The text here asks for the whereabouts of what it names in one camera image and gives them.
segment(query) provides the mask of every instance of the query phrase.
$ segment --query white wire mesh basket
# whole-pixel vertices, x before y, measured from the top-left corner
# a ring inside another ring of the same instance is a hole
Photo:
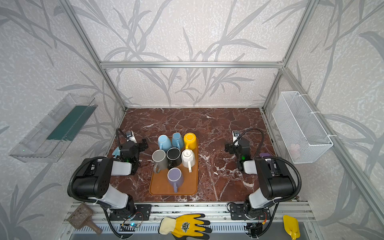
[[[272,116],[294,163],[311,163],[333,146],[314,112],[297,91],[281,92]]]

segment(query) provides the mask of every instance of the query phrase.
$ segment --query wall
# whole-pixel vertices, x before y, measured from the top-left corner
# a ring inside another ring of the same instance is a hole
[[[105,86],[58,2],[0,3],[0,238],[53,239],[72,199],[70,175],[88,156],[104,154],[123,111]],[[57,163],[10,157],[68,93],[95,96],[94,114]]]
[[[384,2],[330,1],[318,5],[289,69],[306,89],[353,158],[384,196]],[[291,91],[282,79],[275,92]],[[273,111],[277,96],[267,107]],[[285,157],[276,124],[273,132]],[[384,229],[332,150],[303,175],[300,197],[310,202],[326,239],[384,239]]]
[[[102,61],[281,61],[307,0],[70,0]],[[276,69],[109,69],[128,106],[262,106]]]

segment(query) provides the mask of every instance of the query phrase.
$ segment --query orange tray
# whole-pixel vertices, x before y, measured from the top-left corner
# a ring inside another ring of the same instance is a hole
[[[188,168],[184,167],[183,164],[177,166],[184,176],[184,183],[179,187],[177,193],[173,191],[173,186],[168,182],[168,169],[165,169],[161,170],[159,173],[154,173],[152,171],[151,185],[149,186],[149,193],[151,195],[194,195],[197,192],[199,175],[199,140],[196,139],[196,141],[197,147],[193,150],[196,163],[192,167],[192,172],[189,172]]]

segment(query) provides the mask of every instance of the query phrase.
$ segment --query gray mug handle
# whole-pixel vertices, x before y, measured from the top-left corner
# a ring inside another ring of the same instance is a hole
[[[159,170],[157,170],[157,167],[158,167],[159,165],[156,163],[155,164],[155,166],[153,167],[153,172],[154,173],[159,173],[160,171],[161,171],[161,169],[159,168]]]

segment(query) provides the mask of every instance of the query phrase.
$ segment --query glove cuff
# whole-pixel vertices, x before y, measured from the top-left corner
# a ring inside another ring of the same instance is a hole
[[[170,232],[174,231],[176,227],[176,219],[165,217],[161,220],[159,233],[167,235]]]

